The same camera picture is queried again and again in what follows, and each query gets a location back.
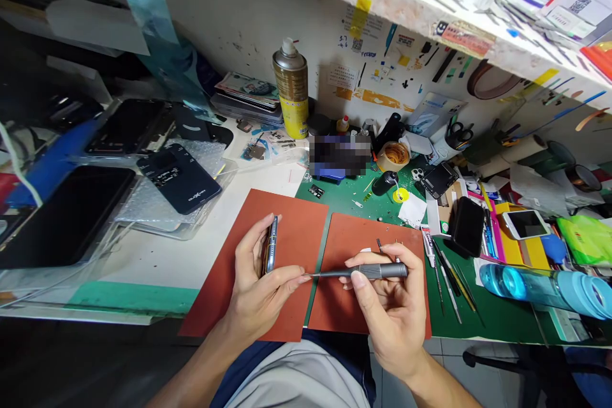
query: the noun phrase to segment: teal plastic bottle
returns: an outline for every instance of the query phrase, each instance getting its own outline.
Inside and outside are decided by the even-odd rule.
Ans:
[[[484,288],[497,296],[612,319],[612,288],[598,277],[490,264],[481,266],[480,278]]]

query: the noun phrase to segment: gray screwdriver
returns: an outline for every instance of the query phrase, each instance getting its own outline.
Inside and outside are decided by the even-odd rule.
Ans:
[[[368,279],[386,279],[388,277],[408,277],[408,268],[403,263],[378,263],[359,265],[345,270],[327,271],[316,274],[304,274],[311,277],[350,277],[353,271],[359,271]]]

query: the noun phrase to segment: barcode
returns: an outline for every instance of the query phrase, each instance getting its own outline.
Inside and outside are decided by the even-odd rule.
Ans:
[[[361,51],[361,46],[363,45],[363,40],[357,40],[353,38],[353,51]]]
[[[591,0],[576,0],[572,6],[569,7],[569,10],[572,13],[578,14],[582,10],[585,9],[585,6],[591,3]]]

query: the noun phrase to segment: workbench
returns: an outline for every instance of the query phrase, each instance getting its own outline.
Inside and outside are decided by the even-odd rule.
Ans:
[[[238,215],[242,203],[251,188],[284,196],[318,202],[329,206],[326,229],[321,241],[319,269],[323,259],[325,240],[332,213],[354,215],[376,220],[379,217],[388,224],[402,224],[397,217],[400,205],[391,199],[391,193],[372,195],[367,201],[366,188],[381,172],[368,168],[365,175],[347,177],[340,184],[316,180],[305,175],[298,164],[273,165],[269,161],[254,167],[252,161],[240,158],[247,142],[259,133],[243,133],[236,122],[228,119],[224,125],[234,134],[234,140],[224,157],[236,161],[242,171],[238,172],[230,185],[221,193],[218,202],[196,236],[188,241],[179,241],[157,235],[130,230],[126,236],[93,265],[76,275],[61,287],[43,293],[29,301],[17,303],[11,308],[0,308],[0,316],[65,319],[74,321],[96,321],[106,323],[150,324],[163,317],[184,317],[195,301],[227,234]],[[400,187],[411,195],[424,199],[415,188],[411,170],[422,166],[411,163],[398,173]],[[312,184],[325,191],[320,199],[308,189]],[[394,241],[384,240],[383,244]],[[529,303],[499,298],[485,288],[475,284],[474,266],[471,259],[464,259],[445,248],[438,240],[452,264],[459,265],[474,295],[478,311],[473,313],[464,298],[457,298],[463,321],[459,324],[452,308],[446,285],[442,284],[442,295],[446,308],[442,315],[434,270],[426,263],[427,289],[430,320],[434,337],[458,339],[485,339],[504,342],[543,344],[534,313]],[[48,286],[56,278],[65,277],[64,269],[13,270],[0,276],[0,291],[27,291]],[[310,304],[314,299],[316,284],[313,284]],[[540,322],[549,344],[562,342],[548,314],[539,312]],[[612,324],[606,323],[606,335],[612,336]],[[608,345],[606,342],[584,342],[586,346]]]

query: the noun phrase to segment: person's left hand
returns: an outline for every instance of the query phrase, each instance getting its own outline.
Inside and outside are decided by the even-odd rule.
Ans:
[[[272,328],[282,306],[300,284],[310,280],[301,266],[283,266],[261,275],[261,248],[274,214],[258,221],[236,247],[236,279],[222,322],[229,338],[249,346]]]

